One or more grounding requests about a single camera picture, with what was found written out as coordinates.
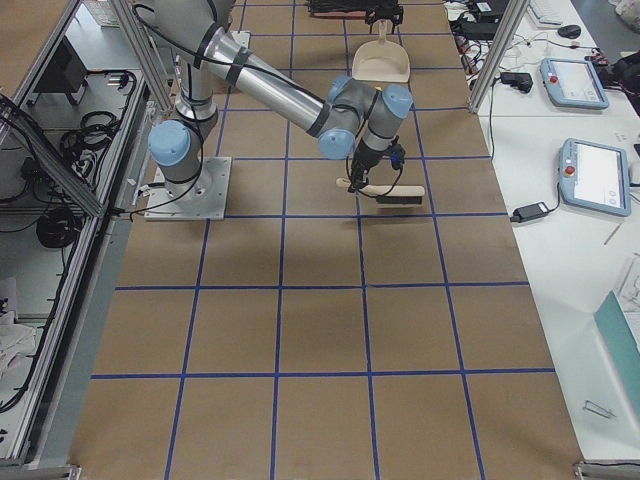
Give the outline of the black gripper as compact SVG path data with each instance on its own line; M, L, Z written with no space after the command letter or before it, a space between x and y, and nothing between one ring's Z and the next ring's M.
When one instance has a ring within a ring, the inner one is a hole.
M380 3L365 11L364 21L372 32L373 25L378 21L390 21L391 32L394 33L397 26L403 23L403 7L398 3Z
M385 151L374 150L367 144L359 144L356 147L348 175L349 193L355 193L369 184L369 171L379 164L384 154Z

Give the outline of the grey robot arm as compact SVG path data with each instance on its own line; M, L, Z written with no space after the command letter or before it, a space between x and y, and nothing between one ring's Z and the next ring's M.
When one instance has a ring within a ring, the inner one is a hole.
M387 157L397 172L405 150L398 130L413 104L409 90L392 84L376 89L338 76L322 99L237 43L229 32L231 1L148 1L134 3L136 19L175 47L188 72L217 77L270 107L318 141L322 155L347 160L337 185L381 205L421 203L421 186L373 185L369 172Z

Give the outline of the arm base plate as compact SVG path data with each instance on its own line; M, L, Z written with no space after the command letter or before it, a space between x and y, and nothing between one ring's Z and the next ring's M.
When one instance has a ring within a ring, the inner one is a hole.
M231 157L205 157L202 172L195 186L181 187L164 183L164 175L156 168L154 181L161 183L151 188L147 210L149 221L223 220L232 169Z
M251 33L249 31L230 30L228 36L231 39L232 50L235 54L239 51L249 50Z

